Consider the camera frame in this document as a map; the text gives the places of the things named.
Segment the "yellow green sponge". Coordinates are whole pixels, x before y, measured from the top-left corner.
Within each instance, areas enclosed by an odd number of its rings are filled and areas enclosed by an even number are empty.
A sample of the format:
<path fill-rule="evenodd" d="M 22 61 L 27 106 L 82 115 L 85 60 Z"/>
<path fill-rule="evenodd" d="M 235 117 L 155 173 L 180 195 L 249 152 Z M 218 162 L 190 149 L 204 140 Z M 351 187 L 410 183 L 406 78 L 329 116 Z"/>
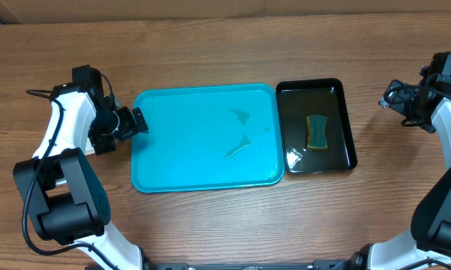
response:
<path fill-rule="evenodd" d="M 325 115 L 309 115 L 307 122 L 307 146 L 311 151 L 325 151 L 328 149 L 326 140 L 326 122 Z"/>

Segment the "yellow plate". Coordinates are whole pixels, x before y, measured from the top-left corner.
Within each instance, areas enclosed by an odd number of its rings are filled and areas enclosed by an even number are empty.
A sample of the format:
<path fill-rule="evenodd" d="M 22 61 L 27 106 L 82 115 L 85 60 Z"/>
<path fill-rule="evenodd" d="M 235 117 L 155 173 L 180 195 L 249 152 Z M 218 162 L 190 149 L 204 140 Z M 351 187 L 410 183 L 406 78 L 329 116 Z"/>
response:
<path fill-rule="evenodd" d="M 92 146 L 90 139 L 87 139 L 85 155 L 92 155 L 94 153 L 95 153 L 95 149 Z"/>

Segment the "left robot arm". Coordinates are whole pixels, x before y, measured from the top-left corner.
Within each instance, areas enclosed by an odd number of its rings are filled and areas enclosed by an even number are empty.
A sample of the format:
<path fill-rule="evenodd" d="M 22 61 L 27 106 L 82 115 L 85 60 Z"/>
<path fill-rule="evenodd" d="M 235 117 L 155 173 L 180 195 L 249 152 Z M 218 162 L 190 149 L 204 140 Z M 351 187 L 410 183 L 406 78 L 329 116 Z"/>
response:
<path fill-rule="evenodd" d="M 118 107 L 114 95 L 93 82 L 27 92 L 46 98 L 52 115 L 39 148 L 13 171 L 26 244 L 43 256 L 78 249 L 103 269 L 150 269 L 142 248 L 111 221 L 106 191 L 86 158 L 147 132 L 141 110 Z"/>

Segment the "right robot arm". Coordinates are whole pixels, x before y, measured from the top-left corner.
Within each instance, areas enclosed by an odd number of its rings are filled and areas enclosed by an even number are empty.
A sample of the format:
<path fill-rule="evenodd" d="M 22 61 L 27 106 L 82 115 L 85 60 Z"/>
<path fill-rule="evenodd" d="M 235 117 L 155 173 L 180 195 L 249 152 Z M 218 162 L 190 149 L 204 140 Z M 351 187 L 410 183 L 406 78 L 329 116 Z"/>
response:
<path fill-rule="evenodd" d="M 422 77 L 418 85 L 392 81 L 380 105 L 438 133 L 446 172 L 416 207 L 410 229 L 367 244 L 337 269 L 451 269 L 451 72 L 426 67 Z"/>

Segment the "teal serving tray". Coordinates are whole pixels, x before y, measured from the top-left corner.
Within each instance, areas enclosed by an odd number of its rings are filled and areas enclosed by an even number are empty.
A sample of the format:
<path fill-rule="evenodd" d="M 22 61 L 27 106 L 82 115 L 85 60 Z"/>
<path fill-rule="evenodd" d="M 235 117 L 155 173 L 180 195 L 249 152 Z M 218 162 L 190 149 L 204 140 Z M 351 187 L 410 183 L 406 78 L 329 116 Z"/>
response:
<path fill-rule="evenodd" d="M 266 84 L 147 90 L 134 105 L 149 127 L 132 139 L 140 192 L 267 186 L 284 175 L 278 106 Z"/>

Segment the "black water tray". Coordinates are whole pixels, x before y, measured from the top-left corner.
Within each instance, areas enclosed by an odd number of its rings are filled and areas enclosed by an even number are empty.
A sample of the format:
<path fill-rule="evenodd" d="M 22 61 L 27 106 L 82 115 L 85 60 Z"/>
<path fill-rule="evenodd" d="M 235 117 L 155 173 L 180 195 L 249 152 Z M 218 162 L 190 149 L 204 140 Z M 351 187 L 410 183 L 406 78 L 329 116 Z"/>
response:
<path fill-rule="evenodd" d="M 339 79 L 280 82 L 276 99 L 284 148 L 284 163 L 291 174 L 352 170 L 358 160 L 348 117 L 344 88 Z M 327 117 L 328 149 L 311 151 L 307 146 L 309 115 Z"/>

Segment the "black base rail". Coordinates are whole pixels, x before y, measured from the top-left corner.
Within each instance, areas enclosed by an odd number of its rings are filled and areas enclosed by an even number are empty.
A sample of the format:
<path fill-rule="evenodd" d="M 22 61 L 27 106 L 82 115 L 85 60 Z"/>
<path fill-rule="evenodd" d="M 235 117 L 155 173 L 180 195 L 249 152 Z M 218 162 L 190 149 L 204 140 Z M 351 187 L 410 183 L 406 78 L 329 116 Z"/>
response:
<path fill-rule="evenodd" d="M 350 260 L 317 259 L 314 262 L 294 263 L 237 263 L 189 265 L 184 262 L 156 263 L 152 270 L 351 270 L 357 269 Z"/>

